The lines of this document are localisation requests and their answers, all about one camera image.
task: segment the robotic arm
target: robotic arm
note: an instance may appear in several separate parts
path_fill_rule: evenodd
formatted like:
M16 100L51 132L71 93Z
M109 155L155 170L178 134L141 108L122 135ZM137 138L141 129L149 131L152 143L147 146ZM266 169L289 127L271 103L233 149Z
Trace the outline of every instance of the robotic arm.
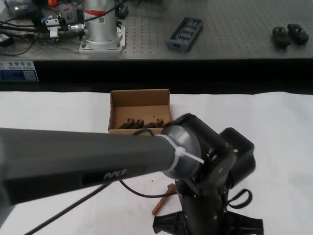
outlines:
M261 220L228 212L225 200L254 171L253 149L191 114L151 137L0 128L0 218L21 202L162 171L176 179L183 211L156 217L156 233L261 235Z

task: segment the blue label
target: blue label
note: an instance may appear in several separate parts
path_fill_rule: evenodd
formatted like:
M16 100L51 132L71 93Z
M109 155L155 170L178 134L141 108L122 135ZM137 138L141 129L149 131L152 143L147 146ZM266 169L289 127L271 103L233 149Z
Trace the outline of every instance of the blue label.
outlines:
M0 70L0 81L38 81L35 70Z

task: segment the metal breadboard table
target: metal breadboard table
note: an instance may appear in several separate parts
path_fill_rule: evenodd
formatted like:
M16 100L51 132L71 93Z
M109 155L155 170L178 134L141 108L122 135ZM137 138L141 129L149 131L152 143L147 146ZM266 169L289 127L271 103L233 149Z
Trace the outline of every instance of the metal breadboard table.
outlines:
M126 48L121 54L79 54L78 38L61 42L37 42L22 59L44 66L64 66L66 62L102 65L103 61L206 61L255 59L313 58L312 0L129 0L126 27ZM204 20L203 28L188 52L169 50L166 41L185 17ZM7 15L2 12L0 19ZM295 23L311 36L304 46L292 43L287 49L277 49L271 41L275 26ZM2 53L23 51L27 44L17 40L15 46L2 48Z

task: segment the screwdriver bit holder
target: screwdriver bit holder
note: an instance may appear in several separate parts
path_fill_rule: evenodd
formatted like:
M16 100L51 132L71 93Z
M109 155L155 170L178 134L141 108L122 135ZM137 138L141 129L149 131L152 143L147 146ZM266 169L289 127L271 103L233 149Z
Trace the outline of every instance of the screwdriver bit holder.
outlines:
M176 51L187 51L203 26L203 20L186 17L167 41L167 47Z

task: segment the label sticker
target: label sticker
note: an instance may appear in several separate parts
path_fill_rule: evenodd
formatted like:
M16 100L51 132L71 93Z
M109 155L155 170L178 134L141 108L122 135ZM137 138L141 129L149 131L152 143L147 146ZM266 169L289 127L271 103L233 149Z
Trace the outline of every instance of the label sticker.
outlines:
M90 19L90 18L93 18L95 16L101 16L105 13L105 11L97 11L97 10L88 10L86 8L84 8L84 17L85 17L85 20L87 19ZM102 23L104 24L106 21L105 21L105 17L102 16L102 17L99 17L97 19L94 19L94 20L91 20L92 22L97 22L97 23Z
M0 61L0 82L36 82L38 76L32 61Z

